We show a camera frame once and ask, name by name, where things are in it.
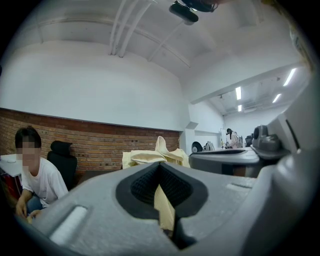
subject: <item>man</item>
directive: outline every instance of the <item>man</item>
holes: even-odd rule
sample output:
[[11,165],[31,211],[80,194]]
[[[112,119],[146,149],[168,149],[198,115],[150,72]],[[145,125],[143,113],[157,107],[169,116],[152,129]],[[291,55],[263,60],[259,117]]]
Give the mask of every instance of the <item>man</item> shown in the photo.
[[22,194],[16,204],[16,214],[36,216],[68,190],[58,169],[40,157],[41,138],[32,126],[16,132],[15,147],[18,159],[22,160]]

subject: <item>woman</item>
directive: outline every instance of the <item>woman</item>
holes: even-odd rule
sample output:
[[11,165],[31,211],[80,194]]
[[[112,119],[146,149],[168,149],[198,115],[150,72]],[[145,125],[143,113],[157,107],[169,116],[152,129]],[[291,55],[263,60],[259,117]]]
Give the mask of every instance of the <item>woman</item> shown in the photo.
[[231,130],[230,128],[228,128],[226,130],[226,132],[227,132],[227,135],[230,135],[229,147],[231,147],[233,149],[237,149],[239,136],[237,135],[237,133],[235,131]]

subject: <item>black machine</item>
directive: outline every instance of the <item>black machine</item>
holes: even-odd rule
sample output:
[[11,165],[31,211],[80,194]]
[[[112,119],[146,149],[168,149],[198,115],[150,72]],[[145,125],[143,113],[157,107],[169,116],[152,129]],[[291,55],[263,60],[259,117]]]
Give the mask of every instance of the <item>black machine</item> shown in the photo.
[[218,7],[216,3],[207,4],[203,0],[182,0],[182,2],[185,5],[175,1],[173,5],[170,6],[169,11],[187,21],[189,25],[192,25],[199,20],[199,17],[194,14],[191,9],[203,13],[213,13]]

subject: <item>gray plastic housing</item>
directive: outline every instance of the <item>gray plastic housing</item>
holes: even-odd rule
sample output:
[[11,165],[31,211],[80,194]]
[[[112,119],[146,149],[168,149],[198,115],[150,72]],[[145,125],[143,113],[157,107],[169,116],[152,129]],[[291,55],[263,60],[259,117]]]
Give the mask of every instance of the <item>gray plastic housing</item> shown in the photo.
[[256,167],[258,170],[254,170],[254,173],[257,173],[261,169],[259,160],[259,156],[250,147],[197,152],[189,156],[191,168],[215,174],[223,173],[223,165]]
[[[178,225],[196,243],[179,250],[154,219],[128,214],[117,202],[120,180],[149,164],[92,178],[43,211],[24,230],[48,255],[265,255],[304,215],[320,181],[319,150],[301,151],[264,167],[257,179],[167,164],[201,181],[208,198]],[[57,246],[48,237],[75,206],[88,214],[76,233]]]

